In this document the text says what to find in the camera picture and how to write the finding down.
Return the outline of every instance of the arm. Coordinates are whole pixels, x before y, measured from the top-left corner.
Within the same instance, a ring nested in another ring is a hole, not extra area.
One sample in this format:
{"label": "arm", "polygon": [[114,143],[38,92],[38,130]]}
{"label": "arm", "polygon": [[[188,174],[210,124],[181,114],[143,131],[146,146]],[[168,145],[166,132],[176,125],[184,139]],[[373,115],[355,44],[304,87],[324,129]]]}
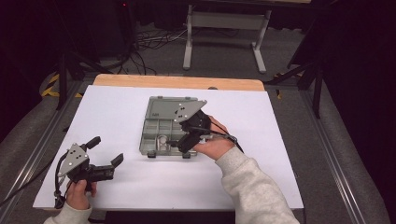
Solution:
{"label": "arm", "polygon": [[[49,217],[44,224],[87,224],[88,217],[92,212],[90,203],[86,196],[85,187],[86,180],[80,180],[76,183],[71,183],[67,191],[66,203],[62,208],[61,213],[56,217]],[[92,197],[96,194],[96,183],[92,183]]]}
{"label": "arm", "polygon": [[[211,125],[211,130],[227,132],[225,126],[210,118],[217,124]],[[221,183],[233,199],[236,223],[298,223],[274,180],[231,141],[214,138],[197,144],[194,149],[215,160],[220,167]]]}

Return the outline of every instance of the white paper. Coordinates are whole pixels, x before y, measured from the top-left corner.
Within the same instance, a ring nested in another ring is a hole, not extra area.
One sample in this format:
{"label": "white paper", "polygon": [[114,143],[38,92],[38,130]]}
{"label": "white paper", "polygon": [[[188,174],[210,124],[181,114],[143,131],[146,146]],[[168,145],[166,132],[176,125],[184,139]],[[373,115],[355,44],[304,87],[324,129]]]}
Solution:
{"label": "white paper", "polygon": [[100,136],[102,142],[87,152],[90,164],[109,165],[120,153],[124,162],[113,180],[98,182],[98,193],[90,199],[94,208],[233,210],[233,202],[220,183],[220,168],[206,155],[189,160],[141,155],[139,145],[149,97],[159,95],[207,100],[202,110],[223,123],[245,153],[275,180],[290,208],[303,208],[267,92],[106,86],[86,90],[34,207],[53,208],[55,168],[66,150],[73,143],[81,145]]}

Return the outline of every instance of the sweater sleeve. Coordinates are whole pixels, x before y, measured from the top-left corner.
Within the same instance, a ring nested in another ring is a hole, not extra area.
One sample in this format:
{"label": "sweater sleeve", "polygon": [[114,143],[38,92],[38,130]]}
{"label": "sweater sleeve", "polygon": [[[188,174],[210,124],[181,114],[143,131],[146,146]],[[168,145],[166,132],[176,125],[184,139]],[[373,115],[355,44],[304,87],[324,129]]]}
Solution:
{"label": "sweater sleeve", "polygon": [[44,224],[89,224],[88,218],[92,212],[92,208],[86,210],[77,210],[65,203],[61,213],[56,217],[49,217]]}
{"label": "sweater sleeve", "polygon": [[216,161],[221,183],[233,199],[235,223],[299,223],[275,181],[237,147]]}

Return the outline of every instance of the table leg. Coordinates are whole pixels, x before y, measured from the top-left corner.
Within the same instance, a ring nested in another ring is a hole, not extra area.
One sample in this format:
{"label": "table leg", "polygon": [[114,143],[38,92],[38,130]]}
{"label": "table leg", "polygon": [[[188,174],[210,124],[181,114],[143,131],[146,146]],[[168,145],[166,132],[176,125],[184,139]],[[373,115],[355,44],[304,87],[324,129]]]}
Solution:
{"label": "table leg", "polygon": [[191,66],[191,54],[192,54],[191,20],[192,20],[192,5],[189,5],[189,14],[187,16],[187,43],[186,43],[186,51],[184,52],[184,62],[183,62],[184,70],[189,70]]}
{"label": "table leg", "polygon": [[260,47],[262,46],[262,40],[264,38],[265,31],[267,30],[270,17],[271,17],[271,10],[267,10],[265,12],[265,16],[262,19],[262,25],[260,27],[260,32],[259,32],[259,36],[257,37],[257,41],[251,43],[254,57],[256,58],[256,63],[257,66],[259,67],[259,72],[263,74],[266,72],[266,69],[265,69],[264,61],[262,59],[262,53],[260,52]]}

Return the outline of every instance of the hand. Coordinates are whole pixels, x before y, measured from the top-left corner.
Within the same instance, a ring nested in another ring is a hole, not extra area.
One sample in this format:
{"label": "hand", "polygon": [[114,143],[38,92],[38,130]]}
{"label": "hand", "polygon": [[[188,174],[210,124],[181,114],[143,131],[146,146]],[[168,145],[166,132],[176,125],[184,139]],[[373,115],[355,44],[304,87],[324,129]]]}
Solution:
{"label": "hand", "polygon": [[[96,195],[96,182],[91,184],[92,197]],[[85,210],[90,208],[90,202],[88,202],[88,198],[86,196],[85,187],[87,187],[87,180],[79,180],[76,183],[71,182],[70,187],[67,191],[66,201],[70,207],[77,209],[77,210]]]}
{"label": "hand", "polygon": [[[228,132],[227,128],[224,125],[220,124],[212,116],[209,117],[210,120],[212,121],[212,123],[210,124],[210,130],[216,131],[218,133],[225,133],[224,131]],[[195,147],[193,147],[193,149],[197,152],[206,154],[206,156],[216,161],[222,155],[224,155],[228,150],[230,150],[233,146],[234,143],[228,139],[222,137],[214,137],[213,139],[206,140],[206,142],[203,144],[198,143],[197,145],[195,145]]]}

